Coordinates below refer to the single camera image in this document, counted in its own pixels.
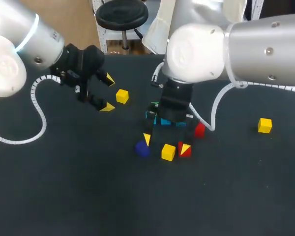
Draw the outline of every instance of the white cloth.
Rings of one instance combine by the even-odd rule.
[[[165,54],[169,29],[176,0],[161,0],[161,4],[149,30],[142,39],[142,43],[154,54]]]
[[[142,43],[154,54],[165,54],[168,34],[176,0],[161,0],[156,18],[142,39]],[[244,17],[247,0],[224,0],[223,12],[231,22],[241,22]]]

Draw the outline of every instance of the toy block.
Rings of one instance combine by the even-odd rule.
[[[150,149],[147,146],[147,143],[145,141],[139,141],[135,145],[135,152],[140,157],[148,157],[148,156],[150,156]]]
[[[146,112],[146,119],[148,118],[148,112]],[[154,124],[156,124],[156,116],[155,116],[155,119],[154,119]]]
[[[199,122],[199,124],[197,125],[195,129],[195,138],[203,139],[205,137],[205,130],[206,130],[205,125]]]
[[[271,129],[272,129],[272,120],[260,118],[259,123],[258,123],[258,132],[269,134]]]
[[[161,125],[171,125],[171,122],[169,120],[161,118]]]
[[[178,142],[178,155],[179,157],[191,157],[191,146]]]
[[[176,123],[177,127],[185,127],[187,124],[185,122],[178,122]]]
[[[147,145],[149,146],[149,142],[151,140],[151,135],[150,134],[143,134],[143,135],[144,135],[144,139],[145,139]]]
[[[129,92],[123,89],[119,89],[116,94],[116,99],[117,99],[117,102],[126,104],[126,102],[129,99]]]
[[[176,147],[165,144],[162,150],[162,159],[172,161],[175,156]]]
[[[114,85],[115,84],[115,82],[114,82],[114,80],[113,80],[113,78],[110,76],[110,74],[108,74],[107,73],[107,75],[106,75],[106,78],[110,81],[110,84],[109,84],[109,86],[111,86],[111,85]]]
[[[102,110],[100,110],[100,112],[110,112],[113,109],[115,109],[115,107],[110,104],[109,102],[106,102],[106,107],[104,107]]]

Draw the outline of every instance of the wooden floor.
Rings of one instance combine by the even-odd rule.
[[[19,0],[80,49],[100,46],[89,0]]]

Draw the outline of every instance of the blue block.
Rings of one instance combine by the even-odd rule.
[[[185,127],[186,123],[185,122],[178,122],[178,123],[176,123],[176,126],[177,127]]]
[[[148,112],[146,112],[146,118],[148,118]],[[156,116],[155,116],[155,119],[154,119],[154,124],[156,124]]]
[[[145,141],[139,141],[135,145],[135,152],[140,157],[148,157],[151,154],[149,147]]]
[[[171,122],[161,118],[161,125],[171,125]]]

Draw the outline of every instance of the yellow block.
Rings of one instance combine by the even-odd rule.
[[[162,159],[172,161],[175,156],[176,147],[165,144],[162,150]]]
[[[110,74],[108,74],[108,72],[107,72],[107,75],[106,75],[106,77],[107,77],[107,79],[109,79],[111,82],[113,82],[113,84],[112,84],[112,85],[114,85],[114,84],[115,84],[115,82],[114,82],[113,78],[110,76]]]
[[[182,145],[182,149],[181,149],[181,155],[183,155],[187,150],[188,150],[188,148],[190,148],[191,146],[190,145],[188,145],[188,144],[183,144]]]
[[[269,134],[272,128],[272,120],[271,119],[265,119],[260,118],[258,123],[258,132],[259,133],[265,133]]]
[[[115,109],[115,107],[112,104],[106,102],[106,107],[100,110],[100,112],[110,112],[113,109]]]
[[[116,94],[117,102],[125,104],[129,99],[129,92],[127,90],[119,89]]]
[[[143,135],[144,135],[147,145],[149,146],[149,141],[151,139],[151,135],[150,134],[143,134]]]

